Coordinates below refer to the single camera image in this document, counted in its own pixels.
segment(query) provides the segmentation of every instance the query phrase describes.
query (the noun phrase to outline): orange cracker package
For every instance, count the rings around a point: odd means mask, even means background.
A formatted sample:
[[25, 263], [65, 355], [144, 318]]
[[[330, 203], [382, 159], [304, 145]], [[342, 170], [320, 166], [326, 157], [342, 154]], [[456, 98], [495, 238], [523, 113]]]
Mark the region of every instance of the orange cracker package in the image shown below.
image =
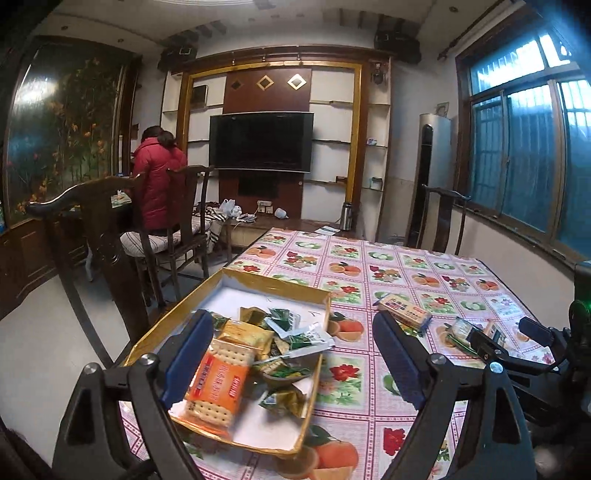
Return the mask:
[[253, 361], [251, 348], [212, 340], [185, 395], [186, 420], [227, 437]]

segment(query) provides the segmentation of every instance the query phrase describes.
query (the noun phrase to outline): television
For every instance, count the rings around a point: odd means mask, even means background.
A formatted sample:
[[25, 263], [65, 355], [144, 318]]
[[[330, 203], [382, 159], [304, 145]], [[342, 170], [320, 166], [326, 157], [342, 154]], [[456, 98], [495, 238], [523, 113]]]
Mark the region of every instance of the television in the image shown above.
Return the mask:
[[209, 164], [227, 170], [309, 173], [311, 112], [215, 115], [209, 121]]

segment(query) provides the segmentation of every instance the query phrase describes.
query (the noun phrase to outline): thermos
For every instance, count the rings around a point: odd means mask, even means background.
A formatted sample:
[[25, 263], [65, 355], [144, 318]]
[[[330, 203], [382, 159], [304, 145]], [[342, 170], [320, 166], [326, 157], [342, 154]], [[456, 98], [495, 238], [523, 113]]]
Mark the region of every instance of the thermos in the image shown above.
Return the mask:
[[353, 222], [353, 204], [344, 202], [343, 209], [340, 211], [339, 228], [344, 231], [351, 230], [351, 223]]

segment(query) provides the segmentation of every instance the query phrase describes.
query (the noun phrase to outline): wooden cabinet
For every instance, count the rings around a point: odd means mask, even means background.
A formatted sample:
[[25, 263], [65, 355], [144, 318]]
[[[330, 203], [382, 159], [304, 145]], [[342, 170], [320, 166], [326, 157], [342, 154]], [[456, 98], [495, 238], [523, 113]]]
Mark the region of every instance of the wooden cabinet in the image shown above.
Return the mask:
[[[82, 223], [56, 224], [63, 248], [73, 264], [86, 256]], [[56, 274], [43, 223], [27, 220], [0, 235], [0, 319]]]

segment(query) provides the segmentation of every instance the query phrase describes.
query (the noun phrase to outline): wooden tv wall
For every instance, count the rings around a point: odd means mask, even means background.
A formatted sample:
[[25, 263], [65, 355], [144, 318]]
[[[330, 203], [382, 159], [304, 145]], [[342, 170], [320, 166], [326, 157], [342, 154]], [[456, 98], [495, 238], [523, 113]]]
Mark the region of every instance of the wooden tv wall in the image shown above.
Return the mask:
[[[299, 74], [306, 84], [295, 90], [287, 82]], [[265, 90], [257, 83], [268, 77], [273, 84]], [[307, 112], [310, 109], [312, 71], [309, 68], [275, 67], [229, 72], [226, 77], [223, 113], [243, 112]], [[303, 173], [277, 172], [277, 197], [241, 196], [238, 184], [241, 177], [256, 178], [256, 171], [220, 170], [219, 196], [236, 199], [243, 212], [256, 212], [257, 200], [271, 200], [273, 207], [281, 207], [291, 218], [301, 218]]]

